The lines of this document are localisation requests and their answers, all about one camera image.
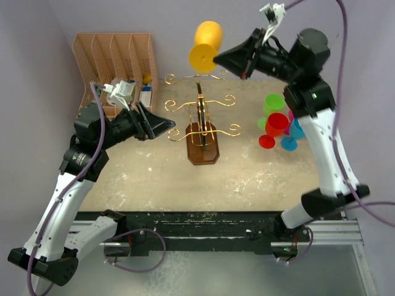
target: curled gold wire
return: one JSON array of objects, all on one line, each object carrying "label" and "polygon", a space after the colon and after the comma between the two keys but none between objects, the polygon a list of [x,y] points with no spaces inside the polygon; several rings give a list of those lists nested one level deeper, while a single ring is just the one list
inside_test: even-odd
[{"label": "curled gold wire", "polygon": [[181,80],[185,79],[185,78],[200,78],[200,77],[211,77],[214,79],[218,79],[218,80],[227,80],[228,78],[223,78],[221,76],[228,76],[229,75],[229,71],[228,70],[221,70],[218,72],[217,75],[213,75],[213,74],[195,74],[195,75],[190,75],[190,76],[184,76],[183,78],[179,79],[179,80],[175,80],[175,75],[174,74],[167,74],[165,77],[165,82],[167,84],[176,84],[179,83]]},{"label": "curled gold wire", "polygon": [[206,101],[206,103],[218,103],[218,104],[221,104],[221,105],[223,105],[225,107],[230,107],[230,106],[233,106],[233,105],[236,104],[236,97],[234,95],[232,95],[232,94],[227,94],[225,96],[225,101],[227,101],[227,102],[233,101],[233,102],[231,104],[225,104],[225,103],[220,102],[220,101],[211,100],[211,101]]},{"label": "curled gold wire", "polygon": [[170,110],[168,107],[174,107],[176,105],[176,102],[175,102],[175,100],[167,100],[165,102],[165,109],[169,112],[176,112],[186,105],[194,105],[194,104],[196,104],[196,102],[187,102],[187,103],[182,104],[181,106],[179,106],[179,108],[177,108],[175,110]]},{"label": "curled gold wire", "polygon": [[186,137],[188,137],[192,134],[223,133],[223,134],[226,134],[227,136],[231,136],[231,137],[237,137],[241,134],[241,127],[239,125],[237,125],[236,123],[232,123],[229,127],[229,130],[237,131],[237,133],[231,134],[226,131],[222,131],[220,129],[212,129],[211,131],[191,131],[180,139],[172,139],[172,137],[178,136],[180,134],[180,131],[178,129],[174,128],[174,129],[171,129],[170,131],[168,131],[167,137],[173,142],[179,142],[181,140],[184,140]]}]

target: green cup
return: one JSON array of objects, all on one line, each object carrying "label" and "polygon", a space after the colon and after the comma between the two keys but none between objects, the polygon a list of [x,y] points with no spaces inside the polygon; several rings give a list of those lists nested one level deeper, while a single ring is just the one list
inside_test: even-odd
[{"label": "green cup", "polygon": [[264,114],[266,118],[273,113],[281,113],[285,106],[284,97],[281,94],[269,94],[265,99]]}]

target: gray floor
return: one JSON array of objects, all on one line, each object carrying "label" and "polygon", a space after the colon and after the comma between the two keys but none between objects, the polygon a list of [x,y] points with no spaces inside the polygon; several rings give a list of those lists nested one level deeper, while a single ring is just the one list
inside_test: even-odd
[{"label": "gray floor", "polygon": [[[147,268],[160,258],[128,258],[123,264]],[[133,296],[364,296],[352,247],[315,246],[294,265],[252,253],[171,252],[151,273],[131,274],[104,264],[98,247],[64,287],[49,295]]]}]

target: wooden base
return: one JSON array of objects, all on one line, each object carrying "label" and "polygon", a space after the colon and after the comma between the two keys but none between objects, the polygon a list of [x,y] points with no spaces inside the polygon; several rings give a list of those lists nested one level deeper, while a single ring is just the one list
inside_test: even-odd
[{"label": "wooden base", "polygon": [[[198,123],[192,123],[192,131],[198,130]],[[191,125],[188,125],[185,132],[188,134],[191,131]],[[213,133],[214,140],[210,133],[206,136],[206,146],[197,146],[200,144],[200,134],[192,134],[186,137],[186,151],[188,153],[188,159],[193,165],[213,165],[217,162],[220,156],[220,150],[218,147],[217,133]]]}]

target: table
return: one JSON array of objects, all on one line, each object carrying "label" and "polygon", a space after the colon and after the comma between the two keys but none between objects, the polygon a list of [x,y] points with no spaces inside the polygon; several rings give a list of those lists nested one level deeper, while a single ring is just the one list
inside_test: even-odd
[{"label": "table", "polygon": [[[220,158],[215,165],[194,166],[186,154],[186,140],[172,142],[164,134],[153,141],[129,139],[109,149],[109,162],[86,197],[81,211],[269,211],[296,205],[301,194],[318,187],[315,161],[307,140],[294,152],[258,143],[264,134],[257,126],[263,102],[270,93],[282,93],[275,80],[200,80],[206,100],[224,101],[227,94],[236,104],[224,107],[209,103],[212,123],[228,130],[242,128],[238,137],[218,133]],[[177,106],[195,101],[194,80],[174,85],[160,82],[156,114],[175,120],[182,133],[189,124],[188,108],[168,112],[167,100]]]}]

